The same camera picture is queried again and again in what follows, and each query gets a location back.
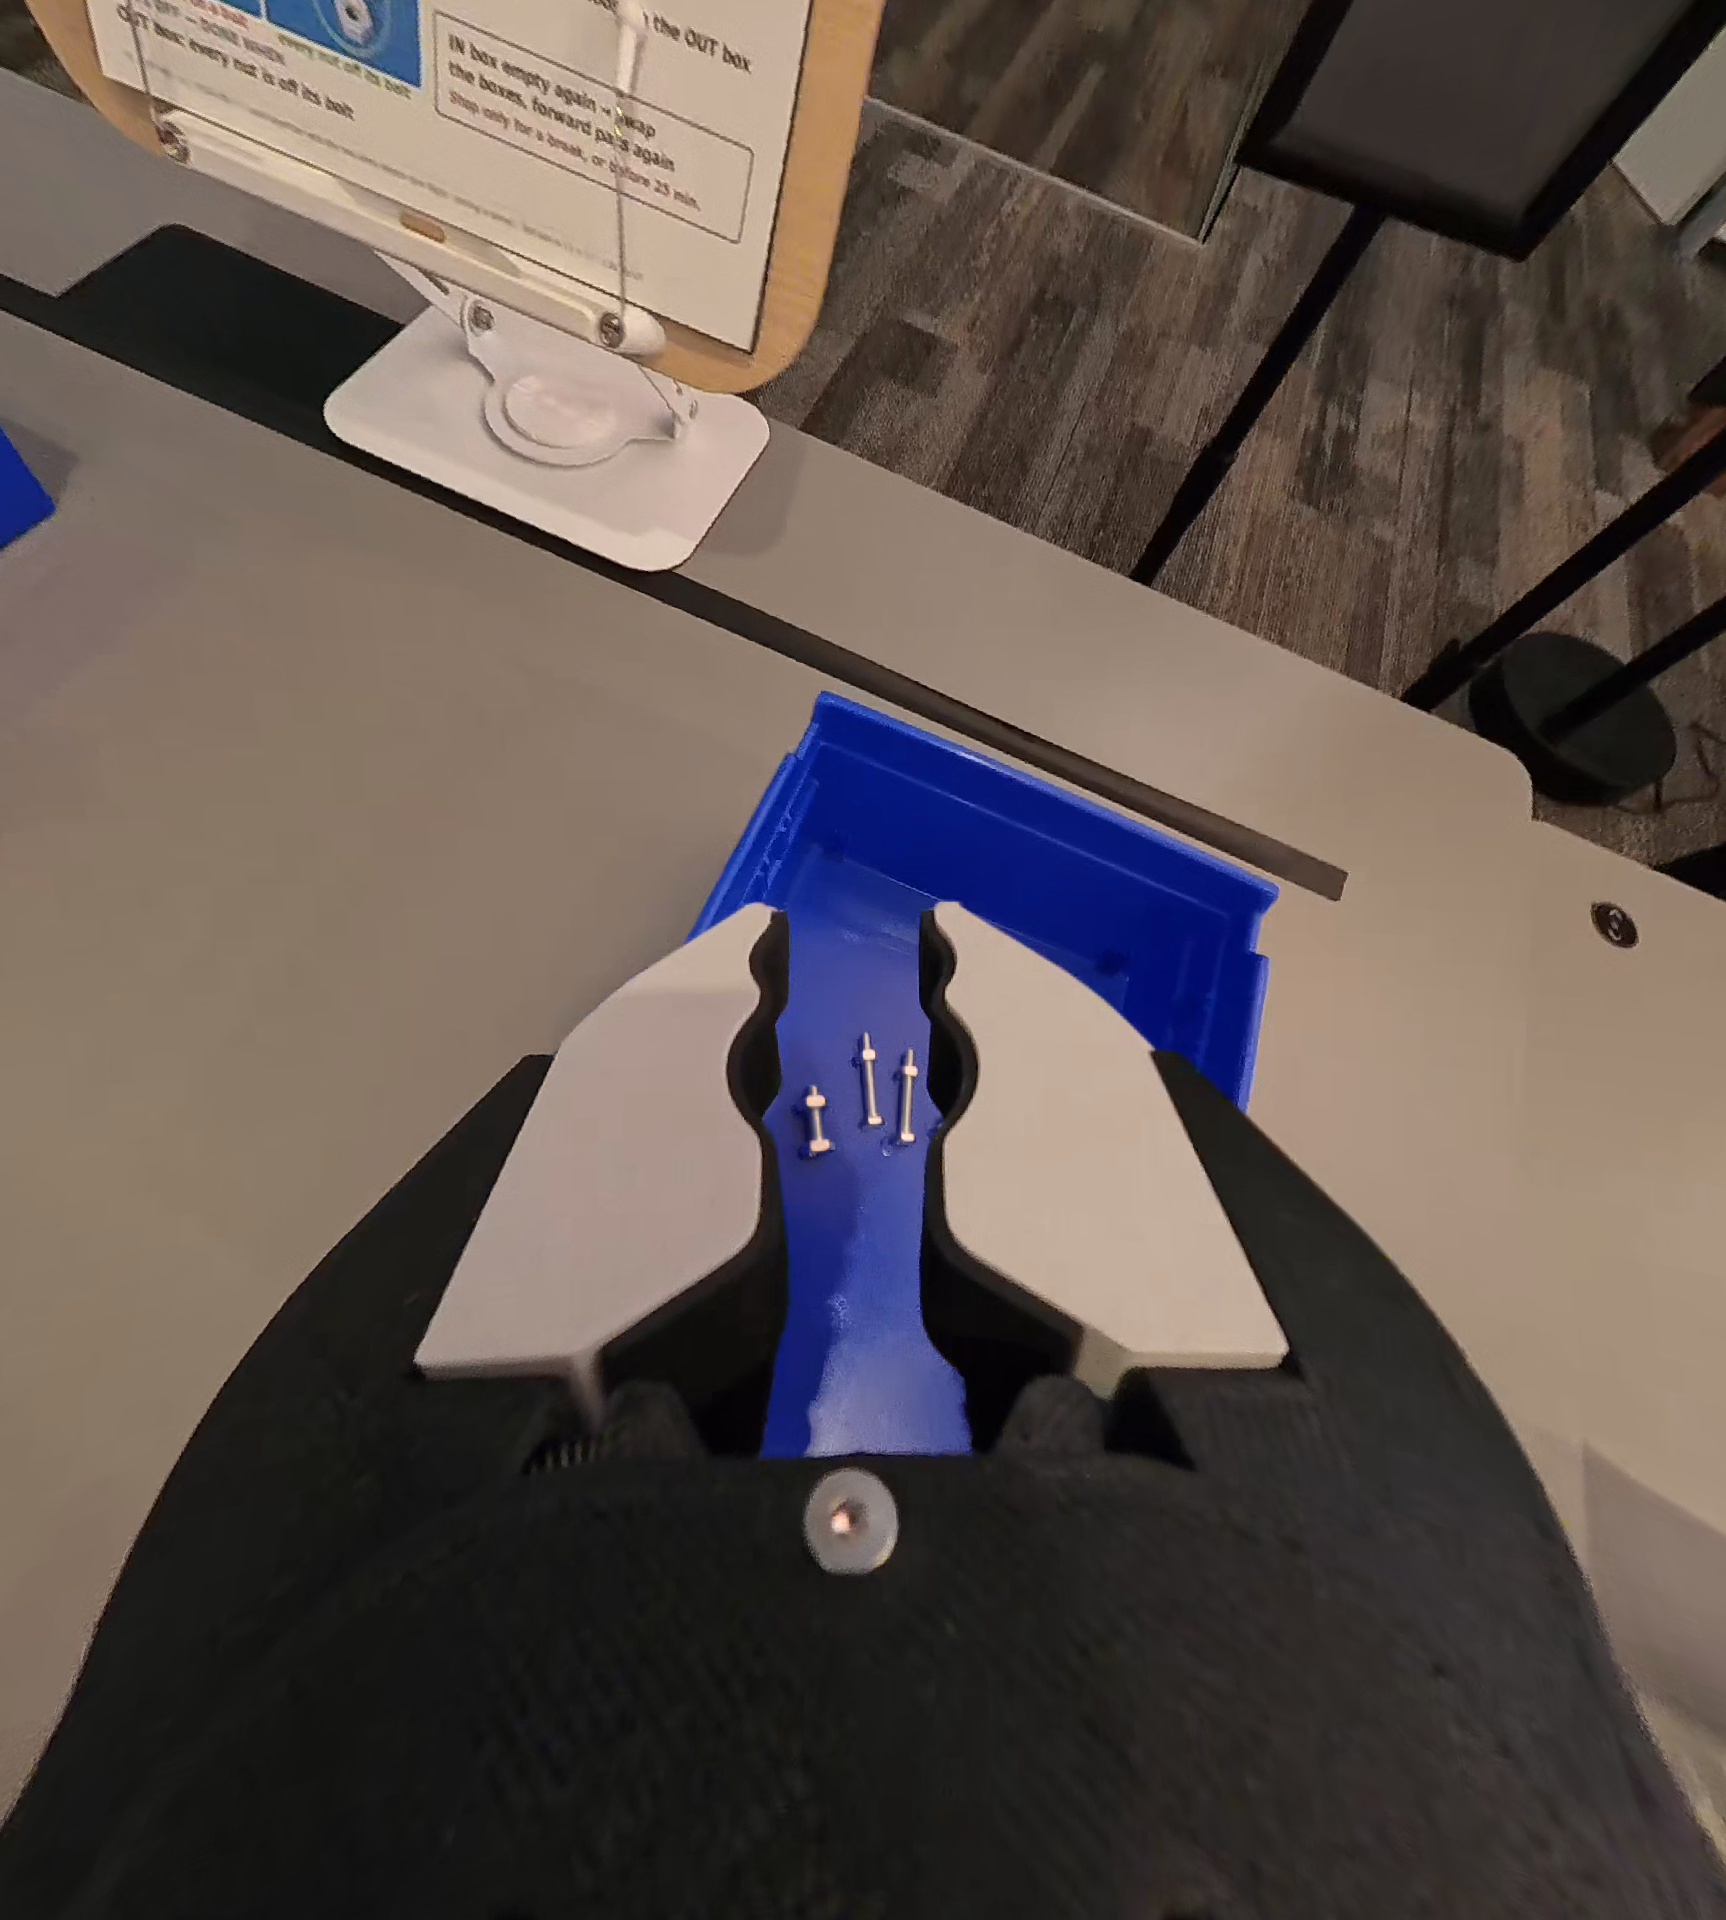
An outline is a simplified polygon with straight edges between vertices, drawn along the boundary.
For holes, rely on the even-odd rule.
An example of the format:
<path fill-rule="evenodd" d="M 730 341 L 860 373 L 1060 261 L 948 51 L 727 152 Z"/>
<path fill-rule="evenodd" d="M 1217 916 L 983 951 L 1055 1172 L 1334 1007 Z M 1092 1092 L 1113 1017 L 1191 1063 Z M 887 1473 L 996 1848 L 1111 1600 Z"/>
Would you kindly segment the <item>black flat pad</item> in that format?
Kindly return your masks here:
<path fill-rule="evenodd" d="M 160 226 L 80 277 L 59 312 L 152 365 L 320 405 L 402 322 L 186 226 Z"/>

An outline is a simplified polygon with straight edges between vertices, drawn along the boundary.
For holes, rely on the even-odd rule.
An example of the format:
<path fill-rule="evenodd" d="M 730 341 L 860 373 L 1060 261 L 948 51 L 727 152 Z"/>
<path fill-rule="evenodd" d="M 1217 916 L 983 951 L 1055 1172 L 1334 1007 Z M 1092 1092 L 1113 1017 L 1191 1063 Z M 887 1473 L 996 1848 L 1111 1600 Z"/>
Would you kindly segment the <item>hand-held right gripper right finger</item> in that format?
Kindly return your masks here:
<path fill-rule="evenodd" d="M 1143 1033 L 962 903 L 924 913 L 919 991 L 922 1316 L 964 1401 L 1276 1369 L 1287 1334 Z"/>

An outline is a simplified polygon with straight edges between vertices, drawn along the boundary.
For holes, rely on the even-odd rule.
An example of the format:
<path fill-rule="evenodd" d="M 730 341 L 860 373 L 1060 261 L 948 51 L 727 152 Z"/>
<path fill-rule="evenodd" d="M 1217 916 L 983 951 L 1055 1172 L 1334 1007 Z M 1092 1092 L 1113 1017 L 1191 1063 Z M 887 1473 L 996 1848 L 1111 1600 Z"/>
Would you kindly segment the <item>white instruction sheet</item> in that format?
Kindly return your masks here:
<path fill-rule="evenodd" d="M 85 5 L 192 170 L 386 250 L 762 330 L 807 3 Z"/>

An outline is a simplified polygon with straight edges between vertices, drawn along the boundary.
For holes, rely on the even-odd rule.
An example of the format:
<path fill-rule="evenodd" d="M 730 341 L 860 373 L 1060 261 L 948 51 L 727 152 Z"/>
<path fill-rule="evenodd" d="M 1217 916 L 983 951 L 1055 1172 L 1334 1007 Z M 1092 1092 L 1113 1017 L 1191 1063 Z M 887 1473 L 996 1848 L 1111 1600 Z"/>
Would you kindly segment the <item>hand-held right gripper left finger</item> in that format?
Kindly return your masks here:
<path fill-rule="evenodd" d="M 743 905 L 570 1031 L 421 1337 L 426 1379 L 767 1398 L 788 1308 L 764 1126 L 788 972 L 786 913 Z"/>

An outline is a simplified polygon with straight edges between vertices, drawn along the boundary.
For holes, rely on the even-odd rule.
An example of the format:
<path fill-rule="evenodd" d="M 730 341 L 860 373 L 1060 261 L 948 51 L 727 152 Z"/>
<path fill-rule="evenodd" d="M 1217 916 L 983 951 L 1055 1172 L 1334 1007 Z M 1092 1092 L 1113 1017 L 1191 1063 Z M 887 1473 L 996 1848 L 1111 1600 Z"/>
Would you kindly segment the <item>instruction sheet on stand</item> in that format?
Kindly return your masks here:
<path fill-rule="evenodd" d="M 29 13 L 72 83 L 112 128 L 133 138 L 133 144 L 192 170 L 165 146 L 157 125 L 160 112 L 149 109 L 144 96 L 131 85 L 112 85 L 101 75 L 88 40 L 85 5 L 96 3 L 32 3 Z M 594 298 L 583 285 L 557 280 L 546 288 L 535 288 L 530 282 L 509 285 L 503 280 L 493 280 L 469 261 L 461 261 L 458 274 L 442 274 L 442 280 L 453 280 L 469 293 L 485 293 L 527 317 L 562 328 L 570 325 L 573 301 L 597 306 L 605 314 L 615 312 L 629 330 L 623 341 L 615 333 L 610 333 L 607 341 L 639 354 L 650 370 L 693 389 L 743 394 L 780 375 L 807 344 L 826 298 L 826 277 L 847 197 L 850 157 L 858 138 L 858 117 L 868 91 L 882 16 L 882 5 L 866 3 L 807 5 L 812 5 L 810 48 L 802 67 L 796 120 L 783 165 L 783 200 L 778 205 L 770 274 L 764 280 L 762 330 L 751 352 L 724 349 L 722 344 L 685 328 L 666 330 L 647 314 L 631 314 L 623 296 L 615 301 Z M 362 245 L 346 232 L 338 234 L 352 245 Z M 408 258 L 400 245 L 389 245 L 386 250 L 373 250 L 370 245 L 362 248 L 378 253 L 381 258 L 424 266 L 424 261 Z"/>

